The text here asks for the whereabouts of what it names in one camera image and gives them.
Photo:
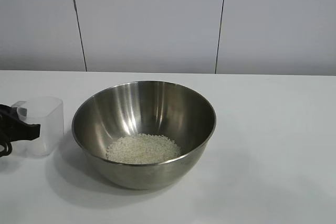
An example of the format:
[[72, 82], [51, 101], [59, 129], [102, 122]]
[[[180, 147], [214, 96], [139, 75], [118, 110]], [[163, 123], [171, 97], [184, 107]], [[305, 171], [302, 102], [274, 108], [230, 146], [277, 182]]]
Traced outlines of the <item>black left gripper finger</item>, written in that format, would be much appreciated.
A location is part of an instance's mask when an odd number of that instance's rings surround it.
[[32, 141], [40, 137], [40, 124], [7, 124], [1, 126], [1, 142]]
[[4, 123], [20, 122], [16, 107], [0, 104], [0, 112], [1, 112], [1, 122]]

